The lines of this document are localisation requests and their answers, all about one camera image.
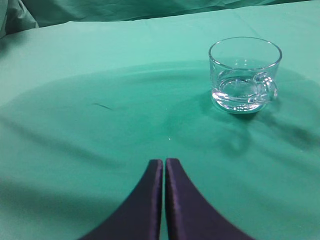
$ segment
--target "dark purple object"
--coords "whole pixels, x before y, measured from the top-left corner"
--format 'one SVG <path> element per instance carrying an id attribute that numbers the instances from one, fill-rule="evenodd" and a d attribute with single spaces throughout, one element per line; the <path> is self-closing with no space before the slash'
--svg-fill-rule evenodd
<path id="1" fill-rule="evenodd" d="M 150 160 L 142 178 L 123 204 L 80 240 L 159 240 L 163 163 Z"/>
<path id="2" fill-rule="evenodd" d="M 166 160 L 165 212 L 170 240 L 254 240 L 206 201 L 175 158 Z"/>

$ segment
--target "green tablecloth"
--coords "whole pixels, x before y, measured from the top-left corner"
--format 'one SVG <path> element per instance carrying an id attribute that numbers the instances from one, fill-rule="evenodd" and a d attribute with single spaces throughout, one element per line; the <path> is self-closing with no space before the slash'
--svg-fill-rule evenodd
<path id="1" fill-rule="evenodd" d="M 76 239 L 121 204 L 149 159 L 176 157 L 254 238 L 318 240 L 319 11 L 313 0 L 1 39 L 0 239 Z M 283 50 L 279 99 L 252 117 L 210 99 L 209 46 L 235 36 Z"/>

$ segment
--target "cup rim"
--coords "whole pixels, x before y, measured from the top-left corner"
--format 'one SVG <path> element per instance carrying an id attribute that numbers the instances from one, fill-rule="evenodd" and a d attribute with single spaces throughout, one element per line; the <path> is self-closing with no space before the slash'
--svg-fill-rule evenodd
<path id="1" fill-rule="evenodd" d="M 277 50 L 279 51 L 279 58 L 271 63 L 270 65 L 267 65 L 267 66 L 263 66 L 263 67 L 257 67 L 257 68 L 236 68 L 236 67 L 231 67 L 231 66 L 228 66 L 228 65 L 225 65 L 221 62 L 219 62 L 217 59 L 215 59 L 212 54 L 211 54 L 211 50 L 214 46 L 216 46 L 217 44 L 223 42 L 223 41 L 226 41 L 226 40 L 230 40 L 230 39 L 256 39 L 256 40 L 261 40 L 261 41 L 264 41 L 268 44 L 271 44 L 273 45 L 274 47 L 277 48 Z M 277 65 L 278 63 L 280 63 L 281 59 L 282 59 L 282 51 L 280 49 L 280 47 L 278 47 L 276 44 L 274 44 L 273 42 L 269 41 L 269 40 L 265 40 L 265 39 L 262 39 L 262 38 L 258 38 L 258 37 L 252 37 L 252 36 L 235 36 L 235 37 L 229 37 L 229 38 L 225 38 L 225 39 L 222 39 L 220 41 L 217 41 L 216 43 L 214 43 L 210 48 L 209 48 L 209 58 L 211 61 L 215 62 L 216 64 L 226 68 L 226 69 L 230 69 L 230 70 L 236 70 L 236 71 L 258 71 L 258 70 L 265 70 L 265 69 L 268 69 L 270 67 L 273 67 L 275 65 Z"/>

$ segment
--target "green cloth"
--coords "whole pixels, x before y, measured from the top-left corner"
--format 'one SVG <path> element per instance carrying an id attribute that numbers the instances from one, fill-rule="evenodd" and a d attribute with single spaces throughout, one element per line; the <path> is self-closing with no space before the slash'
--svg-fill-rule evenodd
<path id="1" fill-rule="evenodd" d="M 299 0 L 23 0 L 40 27 L 69 21 L 123 21 Z"/>
<path id="2" fill-rule="evenodd" d="M 38 27 L 21 0 L 0 0 L 0 38 Z"/>
<path id="3" fill-rule="evenodd" d="M 318 240 L 319 12 L 313 0 L 2 38 L 0 239 L 77 239 L 121 204 L 149 159 L 173 157 L 257 240 Z M 210 99 L 209 47 L 235 36 L 283 51 L 279 99 L 251 117 Z"/>

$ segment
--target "clear glass mug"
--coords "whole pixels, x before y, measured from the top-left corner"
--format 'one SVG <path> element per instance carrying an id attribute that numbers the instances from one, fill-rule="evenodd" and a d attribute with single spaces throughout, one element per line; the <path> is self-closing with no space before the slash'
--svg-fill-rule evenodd
<path id="1" fill-rule="evenodd" d="M 281 59 L 281 49 L 260 38 L 216 42 L 209 49 L 213 102 L 234 114 L 261 110 L 277 98 L 275 76 Z"/>

